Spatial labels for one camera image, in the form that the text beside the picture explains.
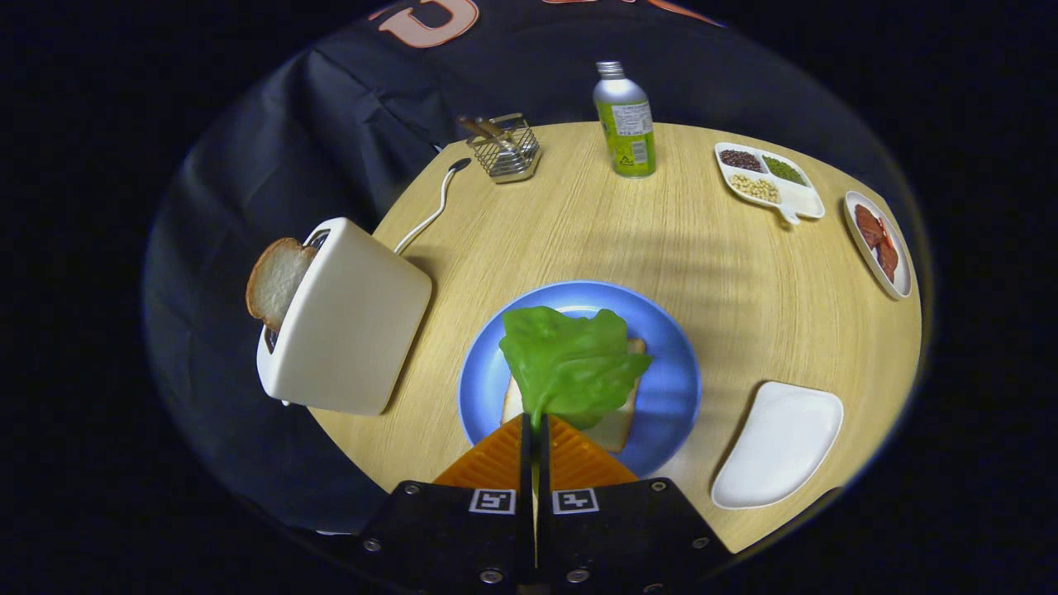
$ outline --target white sectioned dish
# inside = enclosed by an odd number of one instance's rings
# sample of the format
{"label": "white sectioned dish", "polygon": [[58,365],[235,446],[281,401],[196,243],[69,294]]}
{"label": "white sectioned dish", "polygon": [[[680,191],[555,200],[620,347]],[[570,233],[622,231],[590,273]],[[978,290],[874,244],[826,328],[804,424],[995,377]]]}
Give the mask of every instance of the white sectioned dish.
{"label": "white sectioned dish", "polygon": [[765,382],[713,482],[720,508],[760,508],[801,488],[838,437],[844,408],[831,393]]}
{"label": "white sectioned dish", "polygon": [[[735,167],[724,163],[724,161],[720,160],[720,152],[725,150],[741,150],[752,155],[756,158],[756,162],[761,165],[763,173],[753,172],[752,169],[743,169],[742,167]],[[826,208],[823,206],[823,201],[819,198],[819,192],[816,190],[816,186],[811,185],[811,180],[808,179],[807,174],[805,174],[797,163],[794,163],[789,159],[773,152],[768,152],[766,150],[761,150],[746,145],[737,145],[735,143],[716,143],[713,147],[713,151],[716,155],[716,163],[720,166],[720,175],[724,177],[724,182],[729,188],[731,188],[731,192],[743,200],[752,202],[753,204],[760,204],[762,206],[778,209],[779,212],[782,213],[783,218],[786,219],[788,223],[794,226],[801,222],[798,215],[809,219],[819,219],[826,214]],[[798,174],[801,175],[801,178],[804,179],[804,182],[807,185],[801,185],[797,182],[784,180],[772,175],[768,170],[768,164],[764,162],[764,156],[781,161],[792,167]],[[731,183],[731,177],[740,174],[746,176],[752,181],[761,179],[767,180],[771,183],[771,185],[779,190],[779,202],[776,203],[768,202],[767,200],[761,200],[760,198],[736,190]]]}
{"label": "white sectioned dish", "polygon": [[[881,270],[881,265],[878,264],[877,248],[868,248],[867,240],[863,239],[863,234],[859,231],[859,226],[856,224],[856,205],[862,204],[871,212],[875,217],[880,217],[886,223],[886,230],[889,232],[889,237],[893,241],[893,248],[896,249],[896,257],[898,258],[896,263],[896,270],[893,271],[893,281],[890,282],[889,277],[886,276],[886,271]],[[900,237],[899,230],[893,224],[893,221],[886,216],[886,213],[878,209],[878,205],[871,201],[870,198],[861,195],[855,191],[849,191],[845,193],[845,223],[849,226],[849,231],[853,234],[853,239],[856,241],[856,248],[859,249],[860,255],[867,262],[867,266],[874,273],[875,278],[881,285],[881,288],[886,290],[886,293],[900,300],[907,298],[911,294],[911,266],[909,265],[910,259],[908,258],[908,252],[904,249],[904,238]]]}

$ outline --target toaster cord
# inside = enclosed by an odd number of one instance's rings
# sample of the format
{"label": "toaster cord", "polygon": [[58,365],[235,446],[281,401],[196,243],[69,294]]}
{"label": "toaster cord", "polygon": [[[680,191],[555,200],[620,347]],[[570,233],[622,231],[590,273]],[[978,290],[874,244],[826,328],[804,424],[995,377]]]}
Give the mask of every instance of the toaster cord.
{"label": "toaster cord", "polygon": [[444,175],[444,179],[441,181],[441,205],[437,208],[437,211],[435,211],[433,215],[426,217],[426,219],[423,222],[419,223],[418,226],[415,227],[414,230],[408,232],[407,235],[404,236],[404,239],[400,240],[400,244],[398,244],[397,248],[394,249],[394,253],[400,254],[401,252],[403,252],[407,244],[413,239],[415,239],[415,237],[419,235],[419,232],[426,229],[426,226],[433,223],[434,219],[436,219],[441,214],[441,212],[444,211],[444,204],[448,202],[448,196],[449,196],[449,181],[451,181],[452,177],[456,175],[456,172],[462,169],[468,165],[470,165],[470,158],[466,157],[449,166],[449,173]]}

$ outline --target toast slice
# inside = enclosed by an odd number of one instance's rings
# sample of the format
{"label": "toast slice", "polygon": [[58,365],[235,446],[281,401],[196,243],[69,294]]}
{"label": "toast slice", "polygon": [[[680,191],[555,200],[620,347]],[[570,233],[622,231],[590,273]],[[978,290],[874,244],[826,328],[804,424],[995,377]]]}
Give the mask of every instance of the toast slice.
{"label": "toast slice", "polygon": [[[642,339],[628,340],[630,354],[645,354],[646,343]],[[639,378],[636,378],[636,385],[628,393],[628,399],[624,401],[621,409],[612,411],[602,418],[594,428],[584,431],[584,434],[591,438],[597,445],[607,452],[618,453],[628,441],[628,432],[632,430],[632,416],[636,408],[636,394],[639,392]],[[511,377],[507,384],[507,395],[504,397],[504,413],[499,422],[506,423],[513,417],[522,414],[522,391],[518,383]]]}
{"label": "toast slice", "polygon": [[279,332],[294,293],[317,250],[292,237],[273,241],[254,265],[247,282],[247,309],[274,332]]}

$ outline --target bottle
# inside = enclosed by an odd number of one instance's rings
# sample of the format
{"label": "bottle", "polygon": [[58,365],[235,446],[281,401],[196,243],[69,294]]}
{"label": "bottle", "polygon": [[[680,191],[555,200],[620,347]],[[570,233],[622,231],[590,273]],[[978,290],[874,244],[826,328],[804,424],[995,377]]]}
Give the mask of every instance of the bottle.
{"label": "bottle", "polygon": [[596,62],[596,68],[601,80],[592,97],[614,172],[626,178],[645,178],[657,168],[654,120],[646,93],[624,77],[621,62]]}

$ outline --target white toaster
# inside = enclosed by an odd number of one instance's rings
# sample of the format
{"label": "white toaster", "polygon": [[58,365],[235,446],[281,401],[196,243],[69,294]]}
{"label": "white toaster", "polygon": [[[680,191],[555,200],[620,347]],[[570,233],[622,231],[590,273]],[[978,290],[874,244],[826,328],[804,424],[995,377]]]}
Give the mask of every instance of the white toaster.
{"label": "white toaster", "polygon": [[279,332],[261,328],[257,373],[269,396],[378,415],[433,293],[423,271],[344,217],[320,223],[318,248]]}

